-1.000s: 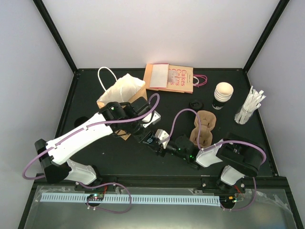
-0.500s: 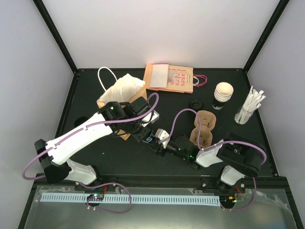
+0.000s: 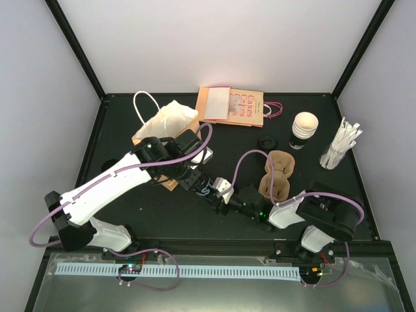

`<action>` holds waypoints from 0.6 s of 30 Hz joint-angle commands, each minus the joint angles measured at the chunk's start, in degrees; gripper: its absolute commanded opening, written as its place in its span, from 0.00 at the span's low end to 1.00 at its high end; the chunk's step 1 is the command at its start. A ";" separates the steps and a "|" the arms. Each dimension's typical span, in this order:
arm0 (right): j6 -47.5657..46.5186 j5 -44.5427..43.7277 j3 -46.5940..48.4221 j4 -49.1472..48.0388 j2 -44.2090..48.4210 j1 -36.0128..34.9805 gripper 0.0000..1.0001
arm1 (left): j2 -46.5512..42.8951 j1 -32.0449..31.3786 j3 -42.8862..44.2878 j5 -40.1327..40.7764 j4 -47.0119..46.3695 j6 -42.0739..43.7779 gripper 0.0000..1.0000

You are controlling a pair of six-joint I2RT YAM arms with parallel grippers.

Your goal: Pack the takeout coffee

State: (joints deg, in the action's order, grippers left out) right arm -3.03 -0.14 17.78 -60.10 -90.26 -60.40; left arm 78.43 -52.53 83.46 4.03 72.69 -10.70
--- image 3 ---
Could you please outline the black paper cup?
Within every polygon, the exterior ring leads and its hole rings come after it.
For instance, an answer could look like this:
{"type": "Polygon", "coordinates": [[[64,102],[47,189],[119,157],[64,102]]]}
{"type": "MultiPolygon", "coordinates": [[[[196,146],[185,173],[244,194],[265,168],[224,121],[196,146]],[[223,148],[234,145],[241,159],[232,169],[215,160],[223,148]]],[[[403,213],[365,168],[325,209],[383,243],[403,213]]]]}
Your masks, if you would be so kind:
{"type": "Polygon", "coordinates": [[[221,204],[221,199],[217,196],[217,190],[213,186],[213,181],[209,177],[201,176],[193,186],[191,191],[196,193],[210,207],[216,209],[221,204]]]}

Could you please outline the orange paper bag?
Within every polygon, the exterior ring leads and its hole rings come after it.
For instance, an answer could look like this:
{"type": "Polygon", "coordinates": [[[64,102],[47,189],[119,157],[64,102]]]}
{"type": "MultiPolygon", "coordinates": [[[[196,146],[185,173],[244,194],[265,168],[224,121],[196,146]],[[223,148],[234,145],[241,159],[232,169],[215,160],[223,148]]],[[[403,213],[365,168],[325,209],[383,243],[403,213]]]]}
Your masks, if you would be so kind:
{"type": "Polygon", "coordinates": [[[139,91],[133,96],[133,107],[142,127],[133,135],[133,150],[129,153],[135,168],[142,170],[157,183],[173,180],[179,185],[181,177],[190,163],[202,151],[202,141],[197,134],[198,111],[176,100],[161,107],[154,97],[139,91]],[[137,97],[149,96],[157,112],[145,121],[137,107],[137,97]]]}

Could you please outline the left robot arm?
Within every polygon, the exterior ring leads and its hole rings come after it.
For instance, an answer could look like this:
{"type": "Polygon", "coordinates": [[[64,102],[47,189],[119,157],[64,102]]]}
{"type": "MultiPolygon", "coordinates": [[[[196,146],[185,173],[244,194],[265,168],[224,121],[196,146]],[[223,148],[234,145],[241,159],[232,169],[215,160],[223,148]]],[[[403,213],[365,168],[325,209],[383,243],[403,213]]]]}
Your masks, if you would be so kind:
{"type": "Polygon", "coordinates": [[[191,130],[177,138],[151,136],[81,187],[64,194],[50,192],[45,196],[49,210],[62,207],[52,220],[63,249],[95,246],[114,250],[124,259],[135,258],[140,245],[131,230],[100,221],[95,214],[127,191],[161,176],[189,186],[197,166],[212,156],[207,143],[191,130]]]}

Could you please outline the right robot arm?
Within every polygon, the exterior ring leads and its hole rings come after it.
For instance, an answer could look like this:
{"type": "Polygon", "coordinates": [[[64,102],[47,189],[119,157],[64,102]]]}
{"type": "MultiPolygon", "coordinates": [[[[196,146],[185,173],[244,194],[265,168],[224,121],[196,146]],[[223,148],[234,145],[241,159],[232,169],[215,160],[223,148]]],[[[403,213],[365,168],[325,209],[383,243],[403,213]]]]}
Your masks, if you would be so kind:
{"type": "Polygon", "coordinates": [[[359,200],[318,182],[275,205],[266,204],[252,187],[235,194],[229,181],[222,178],[216,179],[212,189],[213,206],[224,215],[236,211],[271,231],[305,222],[307,226],[294,248],[295,256],[303,262],[312,261],[334,241],[350,242],[365,216],[359,200]]]}

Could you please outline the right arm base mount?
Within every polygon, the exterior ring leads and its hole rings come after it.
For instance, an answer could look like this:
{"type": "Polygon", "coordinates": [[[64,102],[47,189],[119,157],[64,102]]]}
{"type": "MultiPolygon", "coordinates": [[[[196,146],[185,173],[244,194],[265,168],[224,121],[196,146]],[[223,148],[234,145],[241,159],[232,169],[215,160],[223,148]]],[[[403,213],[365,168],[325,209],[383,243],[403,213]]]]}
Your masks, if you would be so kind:
{"type": "Polygon", "coordinates": [[[332,245],[323,247],[320,252],[311,252],[301,247],[297,240],[276,240],[274,250],[265,258],[276,263],[315,266],[329,262],[334,264],[334,255],[330,255],[332,245]]]}

